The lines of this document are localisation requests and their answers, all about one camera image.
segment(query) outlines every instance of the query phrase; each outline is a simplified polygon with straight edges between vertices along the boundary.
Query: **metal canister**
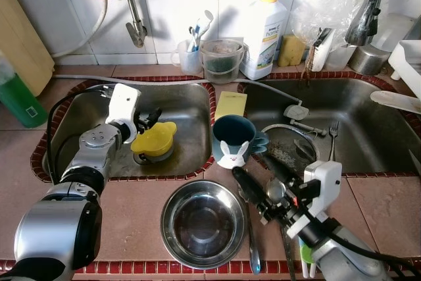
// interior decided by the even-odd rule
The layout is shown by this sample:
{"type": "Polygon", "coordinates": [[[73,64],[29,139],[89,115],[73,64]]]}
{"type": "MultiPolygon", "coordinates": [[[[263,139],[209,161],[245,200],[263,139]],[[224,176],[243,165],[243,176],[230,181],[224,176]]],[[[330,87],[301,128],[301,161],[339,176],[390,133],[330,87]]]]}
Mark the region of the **metal canister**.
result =
{"type": "Polygon", "coordinates": [[[363,75],[377,75],[390,56],[390,52],[376,49],[368,44],[359,46],[349,60],[349,67],[363,75]]]}

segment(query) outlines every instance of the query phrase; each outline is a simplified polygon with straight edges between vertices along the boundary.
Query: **white hose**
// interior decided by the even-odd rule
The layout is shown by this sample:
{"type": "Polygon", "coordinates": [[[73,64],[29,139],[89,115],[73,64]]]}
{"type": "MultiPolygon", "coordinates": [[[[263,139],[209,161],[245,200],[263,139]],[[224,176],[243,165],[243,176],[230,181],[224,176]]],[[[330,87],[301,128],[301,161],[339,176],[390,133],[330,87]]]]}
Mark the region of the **white hose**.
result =
{"type": "MultiPolygon", "coordinates": [[[[90,76],[90,75],[54,75],[53,78],[56,79],[92,79],[92,80],[102,80],[104,82],[118,82],[119,84],[125,85],[132,85],[132,84],[139,84],[144,86],[173,86],[173,85],[186,85],[186,84],[211,84],[212,82],[206,79],[199,79],[199,80],[184,80],[180,82],[140,82],[136,80],[125,80],[125,79],[118,79],[118,78],[110,78],[110,77],[102,77],[102,76],[90,76]]],[[[269,89],[279,95],[284,97],[290,98],[295,102],[298,102],[301,105],[302,101],[292,95],[289,95],[279,89],[273,88],[261,82],[255,82],[248,79],[236,79],[233,82],[243,82],[245,84],[252,84],[256,85],[265,89],[269,89]]]]}
{"type": "Polygon", "coordinates": [[[58,53],[51,54],[51,57],[53,57],[55,59],[57,57],[62,57],[62,56],[68,55],[71,52],[73,52],[73,51],[81,48],[82,46],[84,46],[93,37],[93,35],[96,33],[96,31],[98,31],[99,27],[104,22],[105,15],[107,14],[108,0],[102,0],[101,3],[102,3],[102,9],[101,9],[101,13],[99,14],[98,20],[95,23],[95,25],[93,26],[91,32],[86,36],[86,38],[84,38],[81,42],[79,42],[75,47],[73,47],[71,49],[67,49],[66,51],[61,51],[61,52],[58,52],[58,53]]]}

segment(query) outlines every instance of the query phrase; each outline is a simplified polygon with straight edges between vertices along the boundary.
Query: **black cable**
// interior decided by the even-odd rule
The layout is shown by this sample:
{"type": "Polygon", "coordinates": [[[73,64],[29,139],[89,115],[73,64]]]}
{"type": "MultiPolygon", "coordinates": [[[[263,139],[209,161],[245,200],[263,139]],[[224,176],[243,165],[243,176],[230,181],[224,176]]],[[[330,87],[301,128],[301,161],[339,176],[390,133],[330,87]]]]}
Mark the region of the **black cable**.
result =
{"type": "Polygon", "coordinates": [[[388,261],[387,264],[391,267],[391,269],[393,271],[396,272],[399,280],[402,280],[405,278],[405,275],[403,274],[403,272],[401,271],[401,269],[399,269],[399,266],[396,265],[394,262],[388,261]]]}
{"type": "MultiPolygon", "coordinates": [[[[304,215],[314,224],[317,225],[319,227],[319,229],[321,230],[325,230],[323,228],[322,223],[319,220],[316,220],[309,212],[309,210],[307,209],[307,207],[303,204],[303,202],[301,202],[301,200],[297,199],[297,203],[298,206],[300,208],[300,210],[302,210],[302,212],[304,213],[304,215]]],[[[412,266],[410,263],[408,263],[407,261],[405,261],[402,258],[398,258],[398,257],[394,257],[394,256],[390,256],[390,255],[384,255],[382,253],[374,253],[373,251],[369,251],[363,248],[360,248],[350,242],[347,242],[346,240],[343,240],[342,238],[340,238],[339,236],[337,236],[336,234],[334,234],[333,232],[325,232],[326,235],[334,240],[335,242],[337,242],[339,245],[341,245],[342,247],[345,247],[355,253],[358,253],[359,255],[362,255],[364,257],[368,257],[371,259],[375,259],[375,260],[379,260],[379,261],[384,261],[386,263],[398,263],[400,265],[402,265],[403,267],[407,268],[409,271],[411,271],[413,273],[413,275],[415,276],[421,276],[421,274],[417,271],[417,269],[412,266]]]]}
{"type": "Polygon", "coordinates": [[[67,95],[66,97],[60,99],[55,105],[53,105],[53,107],[51,108],[49,114],[48,114],[48,120],[47,120],[47,168],[48,168],[48,172],[51,178],[51,182],[53,184],[58,184],[60,179],[59,177],[57,177],[57,175],[55,174],[55,171],[53,170],[54,166],[53,166],[53,158],[51,157],[51,123],[53,121],[53,116],[55,111],[57,110],[58,107],[60,107],[60,105],[69,100],[72,99],[74,97],[76,97],[77,95],[81,95],[83,93],[88,93],[88,92],[103,92],[102,89],[96,88],[96,89],[86,89],[86,90],[82,90],[82,91],[77,91],[74,93],[71,93],[70,95],[67,95]]]}
{"type": "Polygon", "coordinates": [[[79,137],[81,136],[81,134],[71,134],[68,137],[66,137],[60,144],[59,148],[57,149],[57,152],[54,156],[54,168],[53,171],[56,175],[59,175],[59,173],[57,172],[59,169],[59,157],[61,156],[61,152],[63,151],[64,146],[67,144],[67,142],[69,140],[71,140],[72,138],[75,137],[79,137]]]}

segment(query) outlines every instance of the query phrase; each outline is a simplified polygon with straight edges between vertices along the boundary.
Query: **plastic bag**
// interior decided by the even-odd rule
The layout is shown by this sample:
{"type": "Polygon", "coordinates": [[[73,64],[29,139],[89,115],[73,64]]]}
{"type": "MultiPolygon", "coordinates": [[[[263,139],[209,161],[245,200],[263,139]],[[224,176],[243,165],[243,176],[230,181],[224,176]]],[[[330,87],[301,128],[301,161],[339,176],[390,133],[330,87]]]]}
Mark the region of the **plastic bag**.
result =
{"type": "MultiPolygon", "coordinates": [[[[345,34],[364,0],[302,0],[291,13],[291,27],[295,36],[310,46],[317,39],[319,29],[336,29],[331,51],[346,44],[345,34]]],[[[387,14],[387,0],[382,0],[382,14],[387,14]]]]}

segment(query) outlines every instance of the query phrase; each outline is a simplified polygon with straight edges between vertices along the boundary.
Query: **fork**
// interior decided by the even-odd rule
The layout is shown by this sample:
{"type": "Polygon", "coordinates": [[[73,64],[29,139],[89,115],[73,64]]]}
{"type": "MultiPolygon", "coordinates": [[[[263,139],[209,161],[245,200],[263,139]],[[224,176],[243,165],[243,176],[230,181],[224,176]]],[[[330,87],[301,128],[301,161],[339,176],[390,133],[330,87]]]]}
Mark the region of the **fork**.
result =
{"type": "Polygon", "coordinates": [[[332,137],[332,148],[330,149],[329,160],[335,161],[335,138],[337,136],[337,129],[339,128],[339,121],[336,121],[335,126],[329,127],[329,135],[332,137]]]}

